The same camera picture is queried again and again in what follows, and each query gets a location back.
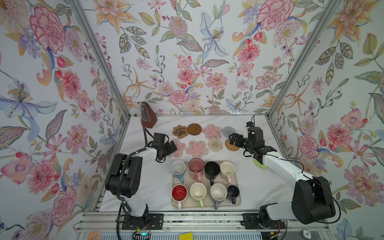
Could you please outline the white embroidered round coaster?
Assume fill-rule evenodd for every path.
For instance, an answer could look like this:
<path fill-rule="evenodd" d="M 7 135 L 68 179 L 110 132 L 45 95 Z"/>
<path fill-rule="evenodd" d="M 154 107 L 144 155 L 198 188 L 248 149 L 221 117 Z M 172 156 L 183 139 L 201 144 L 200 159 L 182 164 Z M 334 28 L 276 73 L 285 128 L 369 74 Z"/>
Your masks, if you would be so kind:
<path fill-rule="evenodd" d="M 219 152 L 223 149 L 223 143 L 218 139 L 209 140 L 207 146 L 212 152 Z"/>

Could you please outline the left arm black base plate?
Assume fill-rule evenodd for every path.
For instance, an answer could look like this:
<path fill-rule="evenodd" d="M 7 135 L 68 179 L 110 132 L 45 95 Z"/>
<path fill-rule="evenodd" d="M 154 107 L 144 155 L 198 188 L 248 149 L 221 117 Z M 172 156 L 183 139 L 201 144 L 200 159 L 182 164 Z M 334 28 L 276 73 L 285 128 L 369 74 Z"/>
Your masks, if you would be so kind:
<path fill-rule="evenodd" d="M 163 214 L 144 214 L 142 217 L 124 216 L 120 220 L 122 230 L 162 230 Z"/>

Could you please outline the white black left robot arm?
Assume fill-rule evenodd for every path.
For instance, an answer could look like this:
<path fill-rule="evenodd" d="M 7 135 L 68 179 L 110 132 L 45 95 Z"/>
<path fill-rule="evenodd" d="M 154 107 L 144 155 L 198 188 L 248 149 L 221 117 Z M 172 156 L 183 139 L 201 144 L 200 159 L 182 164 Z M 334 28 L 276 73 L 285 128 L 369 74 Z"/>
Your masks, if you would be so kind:
<path fill-rule="evenodd" d="M 154 140 L 147 147 L 128 155 L 116 154 L 106 177 L 105 189 L 121 202 L 130 216 L 144 216 L 148 206 L 137 193 L 143 163 L 162 162 L 177 150 L 176 144 L 167 135 L 155 133 Z"/>

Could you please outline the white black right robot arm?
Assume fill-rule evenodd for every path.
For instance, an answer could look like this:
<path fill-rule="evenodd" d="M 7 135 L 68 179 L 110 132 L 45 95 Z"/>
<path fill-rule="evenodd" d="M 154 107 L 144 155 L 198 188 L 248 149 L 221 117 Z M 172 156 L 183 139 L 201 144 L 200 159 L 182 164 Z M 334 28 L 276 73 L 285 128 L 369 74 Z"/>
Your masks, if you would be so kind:
<path fill-rule="evenodd" d="M 257 223 L 270 228 L 278 221 L 299 221 L 304 225 L 319 223 L 336 215 L 337 201 L 331 194 L 329 181 L 314 177 L 297 167 L 292 160 L 284 159 L 277 150 L 267 146 L 259 127 L 246 127 L 247 137 L 232 133 L 230 144 L 244 149 L 247 158 L 253 158 L 262 167 L 276 173 L 294 191 L 287 203 L 274 203 L 260 207 Z"/>

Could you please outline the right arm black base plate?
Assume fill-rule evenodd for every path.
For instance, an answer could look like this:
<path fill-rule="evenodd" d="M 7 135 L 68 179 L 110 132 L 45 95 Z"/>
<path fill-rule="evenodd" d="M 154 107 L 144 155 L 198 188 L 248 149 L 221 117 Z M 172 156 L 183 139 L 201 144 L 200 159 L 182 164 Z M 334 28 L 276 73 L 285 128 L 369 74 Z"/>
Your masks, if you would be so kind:
<path fill-rule="evenodd" d="M 265 214 L 259 213 L 244 213 L 241 225 L 246 230 L 285 230 L 287 228 L 283 220 L 271 220 Z"/>

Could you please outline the pink flower coaster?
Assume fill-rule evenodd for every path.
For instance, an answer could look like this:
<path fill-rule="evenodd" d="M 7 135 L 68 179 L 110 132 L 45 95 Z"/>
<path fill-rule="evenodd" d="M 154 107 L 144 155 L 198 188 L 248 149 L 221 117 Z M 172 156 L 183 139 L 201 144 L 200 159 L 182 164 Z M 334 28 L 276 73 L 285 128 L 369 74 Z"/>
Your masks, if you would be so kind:
<path fill-rule="evenodd" d="M 186 153 L 193 158 L 201 159 L 203 156 L 208 155 L 209 149 L 204 141 L 190 141 Z"/>
<path fill-rule="evenodd" d="M 181 158 L 183 156 L 183 151 L 186 149 L 186 144 L 181 143 L 179 139 L 173 139 L 173 142 L 175 143 L 177 150 L 169 155 L 169 157 Z"/>
<path fill-rule="evenodd" d="M 202 129 L 202 133 L 208 140 L 220 139 L 222 137 L 222 128 L 213 124 L 208 124 Z"/>

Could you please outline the white mug blue handle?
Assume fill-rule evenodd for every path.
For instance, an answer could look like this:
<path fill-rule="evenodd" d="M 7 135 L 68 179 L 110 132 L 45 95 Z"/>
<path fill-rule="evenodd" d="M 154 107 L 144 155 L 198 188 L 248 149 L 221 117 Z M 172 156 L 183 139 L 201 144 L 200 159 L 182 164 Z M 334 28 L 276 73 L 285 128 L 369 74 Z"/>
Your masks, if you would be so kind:
<path fill-rule="evenodd" d="M 182 184 L 185 183 L 184 175 L 186 171 L 186 165 L 182 161 L 175 161 L 171 165 L 171 172 L 173 176 L 180 180 Z"/>

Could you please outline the small dark navy mug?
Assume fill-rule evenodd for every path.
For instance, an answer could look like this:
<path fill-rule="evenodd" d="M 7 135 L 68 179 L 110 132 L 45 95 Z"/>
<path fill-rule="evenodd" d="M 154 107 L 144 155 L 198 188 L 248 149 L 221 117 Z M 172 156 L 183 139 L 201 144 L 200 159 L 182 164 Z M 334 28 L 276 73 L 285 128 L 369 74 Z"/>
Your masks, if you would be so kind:
<path fill-rule="evenodd" d="M 230 185 L 227 188 L 227 199 L 232 203 L 232 205 L 235 205 L 237 203 L 237 198 L 240 195 L 240 190 L 238 187 L 234 185 Z"/>

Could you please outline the brown round wooden coaster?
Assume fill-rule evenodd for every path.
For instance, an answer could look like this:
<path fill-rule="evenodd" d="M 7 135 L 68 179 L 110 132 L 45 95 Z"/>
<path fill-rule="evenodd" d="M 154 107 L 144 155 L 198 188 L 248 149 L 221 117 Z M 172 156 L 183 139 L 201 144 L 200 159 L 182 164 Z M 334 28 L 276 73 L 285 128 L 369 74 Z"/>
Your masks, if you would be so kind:
<path fill-rule="evenodd" d="M 202 127 L 199 124 L 190 124 L 187 131 L 190 135 L 197 136 L 202 132 Z"/>

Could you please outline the cream mug pink handle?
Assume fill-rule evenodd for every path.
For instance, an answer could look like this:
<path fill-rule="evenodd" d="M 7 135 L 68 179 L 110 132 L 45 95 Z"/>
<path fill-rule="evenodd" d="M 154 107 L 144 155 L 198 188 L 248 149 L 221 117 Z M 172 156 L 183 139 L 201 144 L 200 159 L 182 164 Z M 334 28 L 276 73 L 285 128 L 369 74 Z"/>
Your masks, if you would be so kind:
<path fill-rule="evenodd" d="M 232 183 L 235 171 L 236 168 L 231 162 L 223 162 L 220 164 L 220 177 L 228 184 Z"/>

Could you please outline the woven rattan round coaster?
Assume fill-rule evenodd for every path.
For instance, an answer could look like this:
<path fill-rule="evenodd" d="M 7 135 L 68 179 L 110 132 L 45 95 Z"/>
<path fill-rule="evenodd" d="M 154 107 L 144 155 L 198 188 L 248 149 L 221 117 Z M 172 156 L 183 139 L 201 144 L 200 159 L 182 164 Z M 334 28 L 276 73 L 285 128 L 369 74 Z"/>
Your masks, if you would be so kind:
<path fill-rule="evenodd" d="M 226 146 L 226 148 L 227 148 L 228 150 L 233 151 L 233 152 L 236 152 L 236 151 L 238 151 L 238 150 L 240 149 L 239 147 L 236 147 L 236 146 L 232 145 L 232 144 L 230 143 L 230 140 L 229 140 L 229 139 L 227 139 L 227 140 L 225 141 L 225 146 Z"/>

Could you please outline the brown paw shaped coaster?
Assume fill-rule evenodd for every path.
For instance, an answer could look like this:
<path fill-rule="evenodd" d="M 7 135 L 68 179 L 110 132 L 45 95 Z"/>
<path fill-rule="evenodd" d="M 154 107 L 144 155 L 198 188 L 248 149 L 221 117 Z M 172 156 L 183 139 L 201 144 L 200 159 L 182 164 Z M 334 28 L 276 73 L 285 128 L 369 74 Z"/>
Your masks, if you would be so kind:
<path fill-rule="evenodd" d="M 188 128 L 186 126 L 178 125 L 173 128 L 172 134 L 178 139 L 182 139 L 189 135 Z"/>

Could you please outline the grey blue round coaster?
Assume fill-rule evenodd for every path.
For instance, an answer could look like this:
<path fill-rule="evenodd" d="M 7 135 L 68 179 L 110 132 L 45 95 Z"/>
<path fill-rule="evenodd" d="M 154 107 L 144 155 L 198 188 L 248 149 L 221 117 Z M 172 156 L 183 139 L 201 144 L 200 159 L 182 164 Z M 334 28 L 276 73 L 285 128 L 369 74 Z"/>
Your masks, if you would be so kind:
<path fill-rule="evenodd" d="M 224 127 L 222 129 L 222 134 L 226 137 L 229 138 L 231 134 L 236 133 L 236 130 L 233 127 Z"/>

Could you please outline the red interior white mug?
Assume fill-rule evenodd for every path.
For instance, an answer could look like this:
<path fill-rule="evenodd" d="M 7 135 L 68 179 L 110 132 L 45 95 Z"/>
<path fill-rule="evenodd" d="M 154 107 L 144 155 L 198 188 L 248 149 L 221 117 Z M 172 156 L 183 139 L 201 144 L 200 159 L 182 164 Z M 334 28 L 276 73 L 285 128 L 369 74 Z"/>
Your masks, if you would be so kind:
<path fill-rule="evenodd" d="M 188 197 L 188 190 L 184 185 L 176 185 L 173 187 L 172 192 L 172 199 L 177 203 L 178 210 L 182 209 L 182 202 L 187 199 Z"/>

